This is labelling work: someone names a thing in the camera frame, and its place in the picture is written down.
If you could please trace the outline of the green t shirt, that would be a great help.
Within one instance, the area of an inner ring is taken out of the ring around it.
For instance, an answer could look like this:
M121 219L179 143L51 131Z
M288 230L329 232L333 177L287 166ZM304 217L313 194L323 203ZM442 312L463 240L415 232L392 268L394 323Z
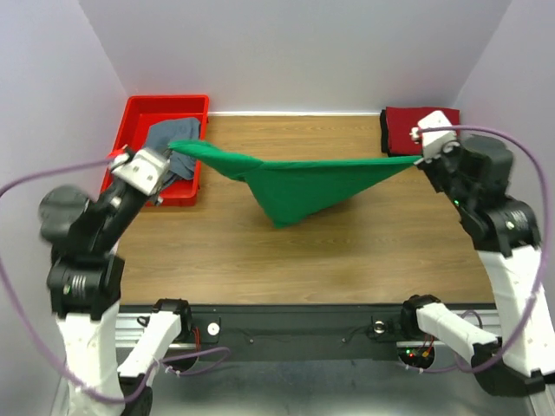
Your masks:
M275 227L284 228L354 197L413 166L417 156L269 161L224 151L206 141L175 141L173 153L245 183Z

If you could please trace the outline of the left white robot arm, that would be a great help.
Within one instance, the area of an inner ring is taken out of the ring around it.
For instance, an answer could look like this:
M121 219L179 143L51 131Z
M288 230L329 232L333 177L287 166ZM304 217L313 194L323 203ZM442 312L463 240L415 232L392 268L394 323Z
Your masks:
M152 382L168 348L193 331L190 305L160 299L134 349L116 360L116 322L125 261L113 251L155 185L117 179L97 200L58 186L39 204L41 236L51 245L50 303L62 334L71 415L148 415Z

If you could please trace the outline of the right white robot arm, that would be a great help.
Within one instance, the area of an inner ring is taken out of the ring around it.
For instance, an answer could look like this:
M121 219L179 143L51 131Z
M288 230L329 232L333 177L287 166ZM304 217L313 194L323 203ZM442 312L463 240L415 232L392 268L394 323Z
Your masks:
M447 196L489 277L500 335L478 328L431 295L402 305L408 338L431 335L467 363L484 391L526 397L554 382L554 330L542 285L541 236L532 208L507 195L513 153L495 138L425 133L416 162Z

